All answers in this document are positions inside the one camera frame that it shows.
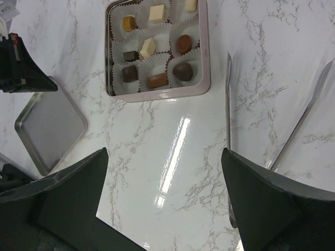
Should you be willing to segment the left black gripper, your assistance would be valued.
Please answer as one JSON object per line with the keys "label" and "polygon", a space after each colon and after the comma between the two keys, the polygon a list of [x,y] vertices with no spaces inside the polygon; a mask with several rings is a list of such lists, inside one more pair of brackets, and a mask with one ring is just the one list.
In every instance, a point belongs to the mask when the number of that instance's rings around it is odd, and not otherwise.
{"label": "left black gripper", "polygon": [[29,55],[18,34],[1,37],[1,90],[3,92],[56,92],[57,84]]}

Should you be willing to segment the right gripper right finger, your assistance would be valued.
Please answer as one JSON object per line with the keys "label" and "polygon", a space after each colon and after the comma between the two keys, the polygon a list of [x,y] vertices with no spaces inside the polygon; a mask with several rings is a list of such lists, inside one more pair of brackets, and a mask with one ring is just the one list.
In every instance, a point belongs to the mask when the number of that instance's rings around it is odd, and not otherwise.
{"label": "right gripper right finger", "polygon": [[244,250],[334,250],[334,192],[225,148],[222,170]]}

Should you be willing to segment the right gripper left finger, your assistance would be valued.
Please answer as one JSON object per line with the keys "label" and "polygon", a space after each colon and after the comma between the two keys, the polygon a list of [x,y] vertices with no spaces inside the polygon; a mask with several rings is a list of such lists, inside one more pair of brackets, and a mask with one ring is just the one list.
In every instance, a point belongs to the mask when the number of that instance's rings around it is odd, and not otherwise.
{"label": "right gripper left finger", "polygon": [[39,180],[1,166],[1,250],[140,250],[96,213],[108,165],[100,149]]}

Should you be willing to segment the tin lid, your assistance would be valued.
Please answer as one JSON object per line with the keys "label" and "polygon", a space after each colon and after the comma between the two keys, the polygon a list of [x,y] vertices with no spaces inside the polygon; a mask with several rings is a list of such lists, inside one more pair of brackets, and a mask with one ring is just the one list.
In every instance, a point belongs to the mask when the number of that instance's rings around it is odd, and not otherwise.
{"label": "tin lid", "polygon": [[56,92],[37,92],[14,127],[36,169],[48,175],[83,137],[87,120],[62,85]]}

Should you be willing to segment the dark square chocolate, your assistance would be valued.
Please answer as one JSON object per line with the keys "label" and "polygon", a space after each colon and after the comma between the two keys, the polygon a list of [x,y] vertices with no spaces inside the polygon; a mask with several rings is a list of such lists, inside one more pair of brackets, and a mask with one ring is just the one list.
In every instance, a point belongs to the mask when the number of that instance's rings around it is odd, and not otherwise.
{"label": "dark square chocolate", "polygon": [[122,70],[122,80],[125,83],[132,83],[138,80],[138,70],[135,65],[124,67]]}

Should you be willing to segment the caramel round chocolate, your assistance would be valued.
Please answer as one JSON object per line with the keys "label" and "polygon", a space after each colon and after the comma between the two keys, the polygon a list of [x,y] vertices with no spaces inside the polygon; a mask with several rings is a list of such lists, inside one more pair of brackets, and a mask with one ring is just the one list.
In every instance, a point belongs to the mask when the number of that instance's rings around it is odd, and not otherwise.
{"label": "caramel round chocolate", "polygon": [[136,19],[133,16],[125,16],[122,19],[122,28],[126,32],[131,32],[137,29]]}

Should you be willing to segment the white chocolate piece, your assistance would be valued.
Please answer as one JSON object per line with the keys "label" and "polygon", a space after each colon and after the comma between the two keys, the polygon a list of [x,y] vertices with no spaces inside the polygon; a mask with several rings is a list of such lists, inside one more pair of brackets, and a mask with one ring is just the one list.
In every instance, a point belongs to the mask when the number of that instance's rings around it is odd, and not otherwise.
{"label": "white chocolate piece", "polygon": [[139,52],[143,59],[149,58],[151,55],[155,53],[156,43],[153,38],[148,38],[144,41],[142,48]]}

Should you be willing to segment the brown rectangular chocolate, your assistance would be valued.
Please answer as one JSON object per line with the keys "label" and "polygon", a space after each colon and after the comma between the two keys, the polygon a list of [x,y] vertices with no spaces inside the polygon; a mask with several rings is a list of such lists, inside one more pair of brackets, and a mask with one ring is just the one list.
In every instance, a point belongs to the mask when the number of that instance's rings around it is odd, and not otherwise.
{"label": "brown rectangular chocolate", "polygon": [[168,78],[165,73],[155,74],[147,77],[147,83],[149,88],[158,88],[168,84]]}

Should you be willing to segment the metal tongs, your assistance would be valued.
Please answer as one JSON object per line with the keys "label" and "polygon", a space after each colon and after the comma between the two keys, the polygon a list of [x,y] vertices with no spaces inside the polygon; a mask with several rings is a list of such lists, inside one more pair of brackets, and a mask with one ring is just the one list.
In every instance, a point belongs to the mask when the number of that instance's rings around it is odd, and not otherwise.
{"label": "metal tongs", "polygon": [[257,86],[251,55],[228,54],[227,146],[262,167],[334,191],[334,51],[279,56]]}

